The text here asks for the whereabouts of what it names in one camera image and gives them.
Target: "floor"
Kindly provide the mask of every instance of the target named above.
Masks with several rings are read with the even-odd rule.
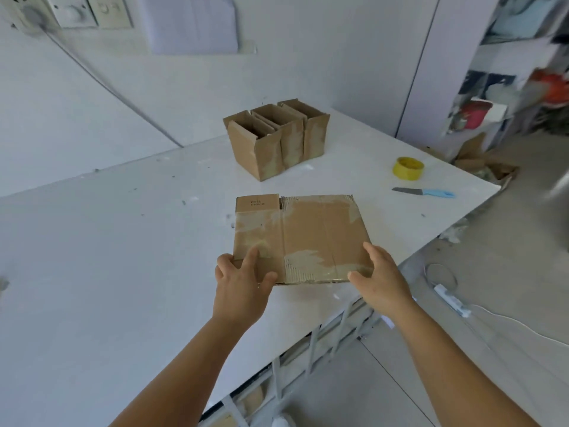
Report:
[[[455,273],[463,302],[569,343],[569,176],[565,188],[556,185],[569,170],[569,138],[519,137],[500,154],[521,166],[519,177],[471,222],[461,243],[436,240],[424,256]],[[461,319],[423,278],[411,288],[417,302],[537,422],[567,425],[569,348],[478,307]],[[439,425],[401,335],[385,322],[304,383],[287,411],[299,427]]]

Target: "hand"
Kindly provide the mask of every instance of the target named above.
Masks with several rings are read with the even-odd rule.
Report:
[[[222,254],[215,267],[217,290],[212,318],[235,325],[241,332],[247,331],[263,315],[277,278],[275,272],[270,272],[257,283],[255,263],[258,255],[259,250],[252,247],[238,269],[231,262],[233,256]]]
[[[395,319],[402,308],[414,305],[409,285],[387,251],[370,243],[364,249],[373,262],[371,278],[365,278],[357,271],[348,273],[348,280],[358,289],[364,301],[381,314]]]

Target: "white power strip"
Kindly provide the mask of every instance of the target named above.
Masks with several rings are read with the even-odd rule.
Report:
[[[461,315],[463,318],[470,316],[472,311],[464,307],[464,304],[462,304],[462,302],[457,297],[449,294],[446,287],[439,283],[437,286],[435,286],[434,289],[435,292],[439,294],[439,296],[445,301],[445,303],[451,306],[452,309],[455,310],[459,315]]]

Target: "white tabletop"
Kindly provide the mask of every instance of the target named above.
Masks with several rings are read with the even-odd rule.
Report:
[[[395,159],[417,157],[403,182]],[[456,199],[392,187],[450,190]],[[0,425],[105,426],[210,318],[236,196],[352,193],[398,263],[496,192],[336,111],[325,155],[259,183],[226,136],[0,199]],[[348,283],[276,287],[210,402],[356,295]]]

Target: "yellow tape roll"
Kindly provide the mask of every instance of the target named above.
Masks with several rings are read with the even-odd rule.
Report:
[[[421,178],[425,165],[413,157],[399,157],[393,167],[393,174],[397,178],[415,181]]]

